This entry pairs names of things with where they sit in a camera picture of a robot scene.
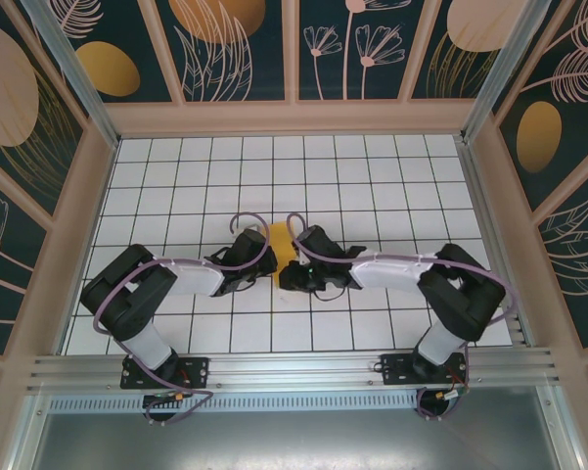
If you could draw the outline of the yellow paper sheet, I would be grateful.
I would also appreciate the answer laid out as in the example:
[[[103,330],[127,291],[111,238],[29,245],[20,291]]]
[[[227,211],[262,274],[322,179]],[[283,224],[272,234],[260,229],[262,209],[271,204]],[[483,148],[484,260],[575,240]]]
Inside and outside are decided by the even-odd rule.
[[[276,222],[268,226],[270,232],[270,247],[277,260],[277,270],[273,274],[273,282],[280,289],[280,274],[293,260],[297,260],[293,239],[284,221]]]

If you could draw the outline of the grey metal sheet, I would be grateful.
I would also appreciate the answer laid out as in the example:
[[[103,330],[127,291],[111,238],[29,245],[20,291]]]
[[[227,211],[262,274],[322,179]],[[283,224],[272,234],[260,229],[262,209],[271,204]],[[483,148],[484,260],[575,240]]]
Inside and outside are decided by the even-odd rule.
[[[428,422],[408,410],[54,415],[33,470],[576,470],[545,424]]]

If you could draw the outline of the small circuit board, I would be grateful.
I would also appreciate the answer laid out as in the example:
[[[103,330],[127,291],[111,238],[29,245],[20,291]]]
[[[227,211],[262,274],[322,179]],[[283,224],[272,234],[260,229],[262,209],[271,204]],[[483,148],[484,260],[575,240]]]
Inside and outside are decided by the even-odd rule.
[[[154,395],[145,395],[142,401],[142,408],[154,409],[171,409],[180,408],[185,399],[190,398],[191,394],[184,394],[178,392],[159,393]]]
[[[449,390],[441,390],[433,393],[433,396],[436,400],[443,400],[443,401],[451,401],[457,400],[458,398],[462,397],[466,393],[470,391],[470,388],[467,386],[454,388]]]

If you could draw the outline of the aluminium mounting rail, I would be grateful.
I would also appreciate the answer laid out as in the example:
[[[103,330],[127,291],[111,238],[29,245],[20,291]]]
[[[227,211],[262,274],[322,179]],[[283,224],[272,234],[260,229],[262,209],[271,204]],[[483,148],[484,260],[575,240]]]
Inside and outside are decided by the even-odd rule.
[[[378,390],[373,371],[379,351],[215,353],[209,357],[207,387],[214,392],[302,392]],[[472,387],[543,386],[560,382],[546,348],[470,348]],[[25,389],[46,394],[118,393],[120,355],[39,356]]]

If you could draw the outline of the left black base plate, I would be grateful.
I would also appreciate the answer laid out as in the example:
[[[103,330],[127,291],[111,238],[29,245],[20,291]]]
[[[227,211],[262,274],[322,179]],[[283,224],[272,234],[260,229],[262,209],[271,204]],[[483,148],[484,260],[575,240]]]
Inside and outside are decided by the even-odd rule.
[[[188,389],[205,389],[208,375],[207,357],[179,357],[172,355],[152,373],[159,379]],[[119,386],[123,390],[162,389],[164,384],[155,380],[134,358],[126,356],[122,361]]]

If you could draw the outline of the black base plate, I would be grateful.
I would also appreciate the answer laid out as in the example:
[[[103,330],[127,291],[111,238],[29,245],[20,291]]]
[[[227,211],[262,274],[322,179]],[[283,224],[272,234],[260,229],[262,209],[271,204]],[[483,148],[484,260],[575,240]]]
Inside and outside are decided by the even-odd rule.
[[[374,365],[385,385],[451,385],[467,379],[466,357],[453,352],[441,365],[435,365],[414,352],[382,354]]]
[[[205,389],[208,375],[207,357],[179,357],[172,355],[152,373],[159,379],[188,389]],[[155,380],[134,358],[126,356],[122,361],[119,386],[123,390],[162,389],[164,384]]]

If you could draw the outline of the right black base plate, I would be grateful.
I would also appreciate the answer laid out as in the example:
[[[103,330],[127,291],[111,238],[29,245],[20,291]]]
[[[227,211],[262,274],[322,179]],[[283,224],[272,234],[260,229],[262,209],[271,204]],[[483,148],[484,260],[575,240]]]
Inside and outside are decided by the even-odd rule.
[[[435,365],[414,352],[382,354],[374,365],[385,385],[451,385],[467,379],[466,357],[453,352],[441,365]]]

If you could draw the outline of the aluminium side rail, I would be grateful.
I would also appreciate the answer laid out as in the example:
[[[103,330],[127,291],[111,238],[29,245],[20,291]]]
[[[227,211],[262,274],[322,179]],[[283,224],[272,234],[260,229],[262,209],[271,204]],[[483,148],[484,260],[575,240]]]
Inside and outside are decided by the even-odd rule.
[[[508,281],[515,282],[515,276],[509,264],[506,247],[500,233],[496,216],[493,211],[483,179],[478,168],[472,148],[455,137],[455,145],[459,161],[464,173],[469,193],[475,208],[475,216],[481,231],[484,247],[488,254],[493,271]],[[532,348],[534,338],[522,310],[520,295],[517,294],[517,306],[514,312],[506,316],[506,323],[510,329],[510,336],[514,346]]]

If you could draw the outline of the aluminium corner post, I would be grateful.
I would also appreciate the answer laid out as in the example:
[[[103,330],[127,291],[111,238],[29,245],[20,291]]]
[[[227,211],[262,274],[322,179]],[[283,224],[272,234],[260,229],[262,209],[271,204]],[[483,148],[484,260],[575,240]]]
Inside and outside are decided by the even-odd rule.
[[[532,37],[547,15],[552,0],[527,0],[484,80],[460,131],[460,142],[469,146],[482,128],[505,85],[511,79]]]
[[[85,39],[103,18],[101,0],[19,1],[94,124],[115,150],[118,134],[98,91],[70,43],[71,39]]]

